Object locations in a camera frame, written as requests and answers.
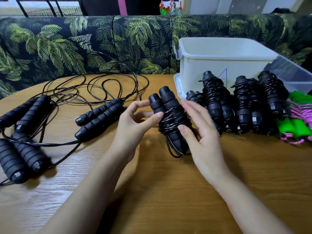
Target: pink strap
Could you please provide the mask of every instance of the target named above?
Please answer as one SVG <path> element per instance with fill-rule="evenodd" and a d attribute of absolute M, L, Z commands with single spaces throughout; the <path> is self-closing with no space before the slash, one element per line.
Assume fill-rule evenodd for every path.
<path fill-rule="evenodd" d="M 120 15 L 127 16 L 127 7 L 125 0 L 118 0 Z"/>

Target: tropical leaf pattern fabric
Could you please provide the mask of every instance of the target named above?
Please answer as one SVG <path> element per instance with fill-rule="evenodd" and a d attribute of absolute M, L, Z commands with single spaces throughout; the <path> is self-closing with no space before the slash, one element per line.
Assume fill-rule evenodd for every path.
<path fill-rule="evenodd" d="M 57 77 L 92 72 L 175 74 L 182 37 L 254 39 L 297 64 L 312 52 L 312 16 L 293 14 L 5 18 L 0 98 Z M 116 63 L 112 58 L 126 64 Z"/>

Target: container handle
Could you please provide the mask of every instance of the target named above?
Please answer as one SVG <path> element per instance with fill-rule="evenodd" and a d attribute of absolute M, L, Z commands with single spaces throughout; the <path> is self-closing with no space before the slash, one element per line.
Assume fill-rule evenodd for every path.
<path fill-rule="evenodd" d="M 175 45 L 174 45 L 174 54 L 176 55 L 176 59 L 177 60 L 181 60 L 182 59 L 182 53 L 180 49 L 176 49 Z"/>

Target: table surface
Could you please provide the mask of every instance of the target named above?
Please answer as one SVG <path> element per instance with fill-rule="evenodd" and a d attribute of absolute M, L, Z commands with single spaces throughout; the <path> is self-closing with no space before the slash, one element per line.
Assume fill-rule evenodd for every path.
<path fill-rule="evenodd" d="M 125 96 L 134 82 L 115 76 Z M 142 99 L 148 99 L 162 86 L 176 93 L 172 75 L 147 75 L 149 87 Z M 63 82 L 58 79 L 54 85 Z M 78 84 L 78 78 L 68 85 Z M 139 77 L 140 88 L 146 80 Z M 105 86 L 113 95 L 117 82 Z M 17 92 L 0 101 L 0 115 L 42 91 L 43 84 Z M 86 88 L 80 90 L 88 100 Z M 99 89 L 92 92 L 103 97 Z M 126 102 L 129 105 L 134 96 Z M 75 119 L 88 106 L 65 103 L 46 128 L 44 142 L 74 140 L 79 127 Z M 0 189 L 1 233 L 35 233 L 108 150 L 117 127 L 110 126 L 98 138 L 81 145 L 56 169 L 22 185 Z M 312 147 L 293 146 L 275 137 L 223 133 L 220 138 L 226 162 L 255 195 L 296 233 L 312 231 Z M 71 146 L 45 148 L 53 161 L 72 149 Z M 0 171 L 0 179 L 5 178 Z M 191 156 L 173 158 L 165 138 L 156 128 L 149 130 L 137 148 L 134 160 L 123 171 L 112 200 L 103 216 L 100 233 L 241 233 L 226 203 L 205 181 Z"/>

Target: black foam handle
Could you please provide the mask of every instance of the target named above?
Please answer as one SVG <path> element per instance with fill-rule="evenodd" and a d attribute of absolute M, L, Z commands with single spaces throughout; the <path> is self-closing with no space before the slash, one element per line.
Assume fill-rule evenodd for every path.
<path fill-rule="evenodd" d="M 21 120 L 16 124 L 16 132 L 30 134 L 38 121 L 41 120 L 42 116 L 49 109 L 51 97 L 47 95 L 42 95 L 40 98 L 34 102 L 26 114 L 21 118 Z"/>
<path fill-rule="evenodd" d="M 28 135 L 23 133 L 15 132 L 11 135 L 11 137 L 21 141 L 34 142 Z M 38 147 L 18 142 L 13 142 L 13 145 L 28 167 L 35 173 L 44 172 L 52 165 L 50 158 L 46 156 Z"/>
<path fill-rule="evenodd" d="M 116 104 L 93 119 L 75 134 L 76 139 L 88 141 L 99 136 L 107 127 L 109 127 L 115 120 L 123 113 L 123 106 Z"/>
<path fill-rule="evenodd" d="M 0 139 L 0 165 L 9 180 L 15 184 L 24 183 L 30 177 L 30 171 L 25 161 L 13 144 L 3 138 Z"/>
<path fill-rule="evenodd" d="M 97 118 L 100 114 L 104 113 L 108 108 L 118 103 L 122 104 L 123 99 L 122 98 L 113 99 L 110 102 L 105 103 L 104 105 L 101 105 L 95 108 L 93 111 L 88 111 L 87 113 L 80 115 L 79 118 L 76 119 L 77 126 L 86 125 L 87 123 L 91 122 L 93 119 Z"/>
<path fill-rule="evenodd" d="M 6 114 L 0 117 L 0 130 L 10 127 L 14 123 L 18 122 L 30 107 L 36 102 L 38 98 L 31 98 L 27 102 L 19 105 L 18 107 L 10 110 Z"/>

